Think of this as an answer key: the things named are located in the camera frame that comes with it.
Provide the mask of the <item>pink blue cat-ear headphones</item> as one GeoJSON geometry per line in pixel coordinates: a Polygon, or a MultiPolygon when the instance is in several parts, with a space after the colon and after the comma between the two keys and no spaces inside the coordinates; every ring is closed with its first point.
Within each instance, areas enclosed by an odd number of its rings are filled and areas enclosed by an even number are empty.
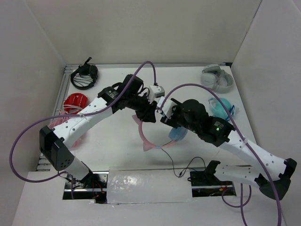
{"type": "Polygon", "coordinates": [[[184,140],[188,133],[184,127],[168,129],[157,124],[150,125],[142,122],[135,114],[132,115],[132,118],[138,126],[138,134],[142,140],[144,152],[174,146],[184,140]]]}

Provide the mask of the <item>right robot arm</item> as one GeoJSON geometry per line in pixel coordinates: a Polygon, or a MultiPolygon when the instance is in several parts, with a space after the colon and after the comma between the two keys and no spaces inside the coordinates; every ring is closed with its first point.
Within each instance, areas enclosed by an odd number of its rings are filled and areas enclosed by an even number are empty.
{"type": "Polygon", "coordinates": [[[291,184],[297,162],[282,159],[264,150],[252,141],[244,141],[232,124],[219,117],[210,116],[203,104],[195,99],[183,103],[161,98],[158,107],[162,110],[161,122],[173,128],[183,127],[197,134],[206,143],[226,150],[247,166],[222,165],[210,161],[205,173],[206,181],[215,185],[219,181],[231,180],[259,188],[265,196],[282,200],[291,184]]]}

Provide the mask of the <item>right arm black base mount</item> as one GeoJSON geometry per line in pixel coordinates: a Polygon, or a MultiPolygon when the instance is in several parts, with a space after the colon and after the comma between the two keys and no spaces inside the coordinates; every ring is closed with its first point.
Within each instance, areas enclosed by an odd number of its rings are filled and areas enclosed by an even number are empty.
{"type": "Polygon", "coordinates": [[[191,171],[187,179],[191,183],[192,197],[235,196],[235,188],[231,181],[220,181],[215,176],[203,171],[191,171]]]}

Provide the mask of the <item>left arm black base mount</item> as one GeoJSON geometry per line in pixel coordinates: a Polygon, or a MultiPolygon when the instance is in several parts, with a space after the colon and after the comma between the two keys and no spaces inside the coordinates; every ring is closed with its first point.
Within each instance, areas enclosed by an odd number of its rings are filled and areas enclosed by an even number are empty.
{"type": "Polygon", "coordinates": [[[63,200],[93,200],[98,204],[107,203],[108,171],[95,171],[94,180],[83,185],[70,174],[61,176],[65,179],[63,200]]]}

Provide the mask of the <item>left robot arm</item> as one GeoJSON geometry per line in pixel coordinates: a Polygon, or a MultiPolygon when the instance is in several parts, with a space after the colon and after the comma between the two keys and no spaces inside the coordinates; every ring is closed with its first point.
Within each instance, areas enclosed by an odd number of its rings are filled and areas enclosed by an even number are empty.
{"type": "Polygon", "coordinates": [[[71,117],[53,129],[43,127],[40,130],[40,150],[43,155],[57,171],[64,170],[76,179],[78,185],[89,187],[95,180],[92,171],[69,149],[98,122],[124,108],[134,110],[141,121],[155,123],[155,99],[165,92],[162,87],[153,85],[149,86],[147,94],[140,96],[141,86],[143,81],[129,74],[123,82],[104,88],[80,111],[79,117],[71,117]]]}

